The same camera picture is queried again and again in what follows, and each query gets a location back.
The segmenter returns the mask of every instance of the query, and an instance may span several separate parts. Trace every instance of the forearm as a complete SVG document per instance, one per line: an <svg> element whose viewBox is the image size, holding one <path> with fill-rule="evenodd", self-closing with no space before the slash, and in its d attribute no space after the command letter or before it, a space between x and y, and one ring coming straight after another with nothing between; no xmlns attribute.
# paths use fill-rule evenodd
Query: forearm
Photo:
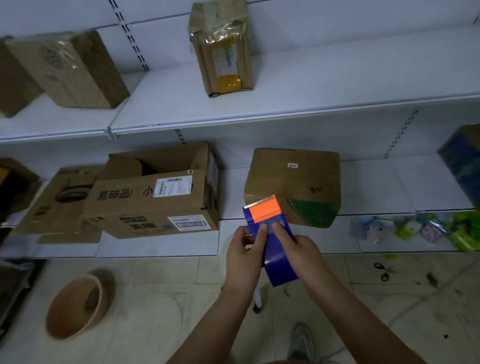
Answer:
<svg viewBox="0 0 480 364"><path fill-rule="evenodd" d="M322 278L310 289L310 295L358 364L425 364L346 289L328 267L322 270Z"/></svg>
<svg viewBox="0 0 480 364"><path fill-rule="evenodd" d="M252 294L222 290L168 364L225 363L252 301Z"/></svg>

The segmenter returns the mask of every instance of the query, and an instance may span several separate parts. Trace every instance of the scissors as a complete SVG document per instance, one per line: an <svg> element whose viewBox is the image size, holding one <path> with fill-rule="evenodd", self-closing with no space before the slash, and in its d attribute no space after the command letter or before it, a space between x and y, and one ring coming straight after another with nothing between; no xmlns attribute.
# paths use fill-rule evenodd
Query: scissors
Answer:
<svg viewBox="0 0 480 364"><path fill-rule="evenodd" d="M381 263L374 263L373 266L377 269L385 271L385 273L382 274L382 276L380 277L382 282L388 282L390 280L390 275L388 273L398 273L393 268L385 268L384 265Z"/></svg>

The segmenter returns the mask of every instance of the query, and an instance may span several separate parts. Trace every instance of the white label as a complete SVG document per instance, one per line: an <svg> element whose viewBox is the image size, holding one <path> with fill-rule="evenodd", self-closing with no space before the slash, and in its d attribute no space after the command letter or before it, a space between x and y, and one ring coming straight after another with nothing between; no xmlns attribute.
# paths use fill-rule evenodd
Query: white label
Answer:
<svg viewBox="0 0 480 364"><path fill-rule="evenodd" d="M218 181L218 168L215 163L215 158L213 158L213 154L210 153L210 158L208 160L208 175L207 178L209 182L212 184L213 189L216 193L217 188L217 181Z"/></svg>
<svg viewBox="0 0 480 364"><path fill-rule="evenodd" d="M210 230L210 225L203 215L172 216L168 219L179 231Z"/></svg>
<svg viewBox="0 0 480 364"><path fill-rule="evenodd" d="M213 48L212 55L217 77L238 74L237 50L235 44L232 44L227 48Z"/></svg>
<svg viewBox="0 0 480 364"><path fill-rule="evenodd" d="M190 194L192 176L160 178L156 181L153 197L169 197Z"/></svg>

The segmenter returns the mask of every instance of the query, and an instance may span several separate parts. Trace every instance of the metal cutting teeth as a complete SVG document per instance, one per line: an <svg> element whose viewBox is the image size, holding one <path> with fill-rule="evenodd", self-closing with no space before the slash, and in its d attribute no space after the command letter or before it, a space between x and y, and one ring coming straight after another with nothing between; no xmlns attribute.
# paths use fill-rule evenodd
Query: metal cutting teeth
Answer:
<svg viewBox="0 0 480 364"><path fill-rule="evenodd" d="M259 204L259 203L261 203L261 202L263 202L263 201L265 201L265 200L268 200L268 199L270 199L270 198L272 198L272 197L273 197L273 195L268 196L268 197L265 197L265 198L262 198L260 201L254 202L253 204L249 204L249 205L247 205L247 206L244 206L243 208L250 208L250 207L252 207L252 206L254 206L254 205L256 205L256 204Z"/></svg>

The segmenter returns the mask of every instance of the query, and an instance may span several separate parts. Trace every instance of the shoe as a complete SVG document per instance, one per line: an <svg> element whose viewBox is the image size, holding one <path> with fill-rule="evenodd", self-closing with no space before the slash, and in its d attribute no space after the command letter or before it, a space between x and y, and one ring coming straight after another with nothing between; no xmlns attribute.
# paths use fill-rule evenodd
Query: shoe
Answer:
<svg viewBox="0 0 480 364"><path fill-rule="evenodd" d="M315 359L315 343L313 342L312 332L302 322L299 322L293 328L287 358L309 360L312 363Z"/></svg>

